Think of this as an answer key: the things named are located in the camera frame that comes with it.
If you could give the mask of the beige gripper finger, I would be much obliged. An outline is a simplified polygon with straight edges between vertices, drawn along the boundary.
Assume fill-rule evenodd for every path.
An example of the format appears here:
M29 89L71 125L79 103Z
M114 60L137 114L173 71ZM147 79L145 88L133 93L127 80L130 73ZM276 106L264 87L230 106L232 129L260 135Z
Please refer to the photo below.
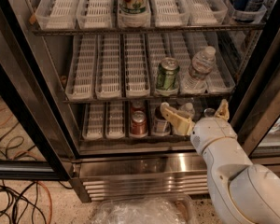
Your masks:
M221 103L215 112L215 117L228 121L230 118L229 104L226 99L222 99Z
M177 110L168 103L162 103L160 106L161 115L172 124L178 135L190 135L195 122L185 111Z

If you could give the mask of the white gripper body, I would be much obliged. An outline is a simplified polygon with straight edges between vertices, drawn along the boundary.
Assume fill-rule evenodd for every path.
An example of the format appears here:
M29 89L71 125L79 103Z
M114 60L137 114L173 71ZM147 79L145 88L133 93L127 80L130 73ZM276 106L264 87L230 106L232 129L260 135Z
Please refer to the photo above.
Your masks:
M211 143L221 138L237 138L232 126L224 119L208 117L200 119L190 135L190 142L201 155Z

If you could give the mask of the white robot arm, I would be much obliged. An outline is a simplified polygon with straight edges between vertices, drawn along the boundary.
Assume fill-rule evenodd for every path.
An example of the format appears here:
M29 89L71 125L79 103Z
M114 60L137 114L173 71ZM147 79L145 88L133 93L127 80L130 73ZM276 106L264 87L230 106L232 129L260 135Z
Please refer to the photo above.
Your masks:
M224 224L280 224L280 178L252 162L228 123L229 104L222 100L211 117L193 121L167 103L161 114L175 129L190 136L207 167L207 187Z

